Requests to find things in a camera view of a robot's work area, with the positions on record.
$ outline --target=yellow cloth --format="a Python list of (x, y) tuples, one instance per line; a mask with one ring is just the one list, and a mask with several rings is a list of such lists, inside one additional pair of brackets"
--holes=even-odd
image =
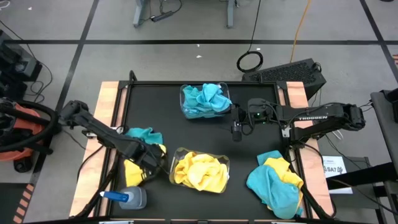
[[(298, 187), (298, 189), (301, 189), (302, 185), (304, 184), (304, 181), (297, 174), (290, 171), (290, 164), (283, 157), (278, 159), (268, 158), (264, 165), (274, 168), (276, 174), (283, 183), (294, 184), (296, 187)], [(299, 196), (300, 199), (298, 201), (297, 207), (299, 207), (301, 200), (303, 199), (303, 193), (301, 191)]]
[(174, 181), (197, 190), (221, 193), (228, 180), (227, 167), (208, 154), (189, 152), (178, 162)]
[[(166, 147), (162, 144), (159, 146), (166, 153)], [(124, 160), (124, 175), (126, 176), (126, 187), (138, 186), (146, 178), (144, 171), (128, 159)]]

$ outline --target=towel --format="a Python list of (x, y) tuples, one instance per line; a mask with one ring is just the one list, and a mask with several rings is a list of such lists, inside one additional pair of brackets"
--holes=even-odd
[(174, 170), (174, 181), (199, 191), (221, 193), (228, 180), (227, 166), (208, 154), (189, 152)]
[[(131, 128), (125, 135), (143, 139), (147, 144), (158, 144), (166, 153), (166, 147), (163, 145), (163, 136), (161, 133), (153, 133), (152, 128)], [(124, 175), (126, 177), (126, 187), (138, 186), (145, 178), (144, 171), (130, 160), (124, 160)]]
[(248, 177), (247, 187), (252, 189), (279, 218), (290, 219), (301, 215), (299, 207), (303, 180), (289, 170), (289, 163), (279, 151), (267, 152), (257, 156), (259, 167)]
[(163, 135), (161, 133), (155, 133), (152, 128), (130, 128), (125, 135), (141, 138), (147, 144), (163, 144)]
[(189, 119), (222, 116), (216, 113), (225, 110), (232, 103), (223, 96), (221, 87), (215, 84), (203, 84), (202, 91), (189, 85), (182, 91), (185, 98), (183, 113)]

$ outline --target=black floor stripe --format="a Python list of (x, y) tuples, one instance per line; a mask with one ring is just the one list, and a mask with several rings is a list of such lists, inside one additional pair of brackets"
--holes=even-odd
[[(159, 44), (250, 44), (251, 40), (5, 40), (8, 44), (103, 44), (103, 45), (159, 45)], [(387, 41), (398, 45), (398, 40)], [(253, 44), (292, 45), (293, 40), (253, 40)], [(298, 40), (297, 45), (378, 45), (378, 40)]]
[(77, 67), (77, 63), (79, 62), (81, 51), (83, 50), (84, 41), (87, 38), (88, 31), (90, 29), (91, 23), (93, 22), (93, 18), (94, 18), (95, 11), (98, 6), (98, 2), (99, 2), (99, 0), (94, 0), (93, 5), (91, 6), (90, 13), (88, 14), (85, 28), (83, 29), (83, 33), (81, 34), (80, 42), (77, 46), (75, 56), (73, 56), (68, 75), (67, 75), (67, 77), (65, 79), (65, 83), (63, 84), (63, 87), (62, 87), (60, 98), (58, 99), (57, 107), (55, 108), (57, 111), (60, 111), (62, 109), (63, 104), (65, 103), (65, 99), (67, 98), (68, 90), (69, 90), (70, 84), (72, 82), (72, 78), (75, 74), (75, 70)]
[(371, 11), (369, 10), (368, 5), (366, 4), (365, 0), (359, 0), (361, 2), (361, 5), (363, 7), (363, 10), (365, 11), (366, 17), (368, 17), (368, 20), (372, 26), (373, 32), (377, 37), (377, 40), (379, 41), (380, 47), (384, 53), (384, 56), (386, 57), (386, 60), (391, 68), (392, 73), (394, 74), (397, 82), (398, 82), (398, 68), (397, 65), (395, 64), (394, 59), (392, 58), (392, 55), (388, 49), (386, 41), (384, 41), (383, 36), (380, 33), (379, 28), (377, 27), (376, 21), (374, 20)]
[[(81, 37), (80, 37), (80, 40), (79, 40), (79, 43), (78, 43), (78, 47), (76, 48), (75, 56), (73, 57), (73, 60), (72, 60), (71, 65), (70, 65), (67, 78), (65, 80), (65, 83), (63, 84), (63, 88), (62, 88), (62, 91), (61, 91), (60, 98), (58, 99), (56, 110), (59, 110), (59, 108), (62, 109), (62, 106), (63, 106), (63, 104), (65, 102), (65, 98), (67, 97), (69, 86), (70, 86), (70, 83), (72, 82), (73, 75), (75, 74), (75, 69), (76, 69), (77, 63), (78, 63), (79, 58), (80, 58), (81, 50), (83, 49), (84, 40), (87, 38), (88, 30), (90, 29), (91, 22), (93, 21), (95, 10), (96, 10), (97, 5), (98, 5), (98, 1), (99, 0), (94, 0), (93, 5), (91, 6), (90, 13), (88, 14), (88, 18), (87, 18), (87, 21), (86, 21), (85, 28), (83, 29), (83, 33), (81, 34)], [(47, 145), (49, 146), (50, 142), (51, 142), (51, 139), (46, 139), (46, 140), (48, 140)], [(43, 154), (43, 153), (39, 154), (39, 157), (37, 159), (36, 165), (35, 165), (34, 170), (33, 170), (33, 174), (30, 177), (30, 183), (31, 184), (36, 185), (36, 183), (37, 183), (37, 181), (38, 181), (38, 179), (40, 177), (40, 173), (42, 171), (45, 158), (46, 158), (45, 154)]]

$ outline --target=clear plastic bowl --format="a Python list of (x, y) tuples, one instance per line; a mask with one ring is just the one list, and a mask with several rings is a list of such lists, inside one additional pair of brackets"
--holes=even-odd
[[(231, 98), (229, 97), (228, 85), (227, 85), (226, 83), (223, 83), (223, 82), (217, 83), (217, 85), (221, 87), (221, 90), (223, 91), (223, 96), (227, 97), (228, 99), (231, 99)], [(180, 106), (181, 106), (181, 111), (182, 111), (182, 113), (184, 114), (184, 116), (185, 116), (187, 119), (213, 118), (213, 117), (218, 117), (218, 116), (224, 116), (223, 114), (216, 114), (215, 112), (211, 112), (211, 113), (201, 113), (201, 114), (193, 114), (192, 116), (188, 116), (188, 115), (184, 112), (184, 111), (185, 111), (185, 108), (184, 108), (183, 104), (184, 104), (184, 101), (185, 101), (185, 95), (184, 95), (184, 92), (182, 91), (182, 90), (183, 90), (185, 87), (187, 87), (187, 86), (189, 86), (189, 85), (182, 85), (181, 88), (180, 88)], [(192, 86), (192, 87), (197, 88), (199, 91), (201, 91), (202, 88), (203, 88), (201, 85), (200, 85), (200, 86)]]
[(169, 181), (172, 184), (175, 184), (175, 185), (178, 185), (178, 186), (188, 187), (188, 186), (183, 185), (183, 184), (177, 184), (174, 181), (174, 170), (175, 170), (175, 167), (177, 166), (178, 162), (180, 160), (184, 159), (185, 155), (187, 155), (189, 152), (194, 152), (195, 154), (208, 154), (209, 156), (212, 156), (212, 157), (218, 159), (218, 162), (220, 162), (221, 164), (225, 164), (226, 165), (227, 182), (225, 183), (224, 189), (220, 192), (220, 193), (223, 193), (225, 191), (225, 189), (226, 189), (226, 186), (227, 186), (228, 180), (229, 180), (229, 159), (225, 155), (213, 155), (213, 154), (210, 154), (210, 153), (198, 152), (198, 151), (185, 149), (184, 147), (180, 147), (174, 153), (172, 165), (170, 167)]

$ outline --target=orange cable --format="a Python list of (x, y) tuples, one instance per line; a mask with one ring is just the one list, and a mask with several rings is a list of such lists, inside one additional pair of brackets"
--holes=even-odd
[(300, 28), (301, 28), (301, 25), (303, 24), (304, 17), (305, 17), (305, 15), (306, 15), (306, 13), (307, 13), (307, 10), (308, 10), (308, 8), (310, 7), (310, 4), (311, 4), (311, 0), (308, 0), (307, 6), (305, 6), (305, 9), (304, 9), (303, 16), (301, 17), (300, 24), (298, 25), (298, 28), (297, 28), (297, 30), (296, 30), (296, 35), (294, 36), (292, 55), (290, 56), (290, 62), (291, 62), (291, 63), (292, 63), (292, 60), (293, 60), (294, 49), (295, 49), (295, 47), (296, 47), (297, 36), (298, 36), (298, 34), (299, 34), (299, 30), (300, 30)]

